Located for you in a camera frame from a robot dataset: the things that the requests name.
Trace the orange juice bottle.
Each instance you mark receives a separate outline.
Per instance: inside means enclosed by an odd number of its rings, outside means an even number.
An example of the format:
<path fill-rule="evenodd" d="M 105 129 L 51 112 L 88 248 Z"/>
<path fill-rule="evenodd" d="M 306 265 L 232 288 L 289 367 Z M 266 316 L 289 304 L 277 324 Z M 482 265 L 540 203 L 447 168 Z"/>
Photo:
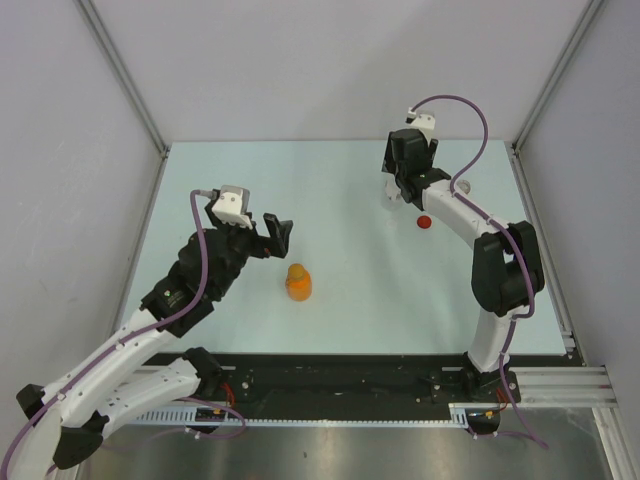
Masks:
<path fill-rule="evenodd" d="M 303 302 L 312 294 L 312 279 L 309 271 L 299 263 L 291 264 L 287 271 L 285 288 L 289 298 Z"/>

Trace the milk bottle with red label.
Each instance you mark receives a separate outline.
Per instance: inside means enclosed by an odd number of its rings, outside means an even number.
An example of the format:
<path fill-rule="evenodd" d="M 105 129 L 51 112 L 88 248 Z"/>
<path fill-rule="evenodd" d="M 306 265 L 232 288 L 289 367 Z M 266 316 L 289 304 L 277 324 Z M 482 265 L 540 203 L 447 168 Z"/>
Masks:
<path fill-rule="evenodd" d="M 471 192 L 471 184 L 465 179 L 458 180 L 456 182 L 456 188 L 463 192 L 465 195 L 469 195 Z"/>

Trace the red bottle cap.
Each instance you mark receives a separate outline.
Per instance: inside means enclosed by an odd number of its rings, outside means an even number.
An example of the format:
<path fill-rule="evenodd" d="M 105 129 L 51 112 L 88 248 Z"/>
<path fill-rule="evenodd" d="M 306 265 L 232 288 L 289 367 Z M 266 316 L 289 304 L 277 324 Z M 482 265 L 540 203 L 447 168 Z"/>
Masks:
<path fill-rule="evenodd" d="M 432 220 L 429 216 L 427 215 L 422 215 L 417 219 L 417 225 L 421 228 L 421 229 L 429 229 L 432 225 Z"/>

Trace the clear water bottle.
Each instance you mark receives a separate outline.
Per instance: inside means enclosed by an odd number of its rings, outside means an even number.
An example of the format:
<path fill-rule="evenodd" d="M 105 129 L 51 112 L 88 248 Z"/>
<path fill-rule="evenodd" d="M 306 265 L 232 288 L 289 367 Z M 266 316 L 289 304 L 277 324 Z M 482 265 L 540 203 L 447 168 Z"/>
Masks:
<path fill-rule="evenodd" d="M 384 173 L 384 200 L 383 205 L 388 210 L 398 209 L 402 203 L 401 190 L 396 184 L 393 174 Z"/>

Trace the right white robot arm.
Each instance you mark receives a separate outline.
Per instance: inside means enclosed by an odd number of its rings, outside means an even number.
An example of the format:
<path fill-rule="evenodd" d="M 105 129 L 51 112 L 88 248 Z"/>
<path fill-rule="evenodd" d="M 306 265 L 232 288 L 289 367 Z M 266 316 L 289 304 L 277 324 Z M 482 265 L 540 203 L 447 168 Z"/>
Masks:
<path fill-rule="evenodd" d="M 480 314 L 454 387 L 484 401 L 506 379 L 515 327 L 535 313 L 535 296 L 545 286 L 539 244 L 531 223 L 500 221 L 457 191 L 452 177 L 433 166 L 437 146 L 416 128 L 390 132 L 385 193 L 436 217 L 472 250 L 471 289 Z"/>

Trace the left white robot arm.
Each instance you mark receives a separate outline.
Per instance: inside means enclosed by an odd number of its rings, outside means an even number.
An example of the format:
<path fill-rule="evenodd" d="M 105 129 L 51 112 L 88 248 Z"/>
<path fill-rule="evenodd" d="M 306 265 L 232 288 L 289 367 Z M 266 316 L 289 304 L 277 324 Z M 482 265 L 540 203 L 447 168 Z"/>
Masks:
<path fill-rule="evenodd" d="M 53 468 L 73 468 L 139 415 L 173 400 L 207 400 L 219 392 L 221 368 L 202 347 L 188 349 L 158 374 L 129 379 L 211 314 L 250 258 L 288 253 L 290 220 L 264 215 L 268 233 L 262 236 L 249 215 L 209 218 L 212 228 L 196 228 L 123 327 L 59 380 L 18 392 L 28 421 L 2 460 L 2 478 L 43 479 Z"/>

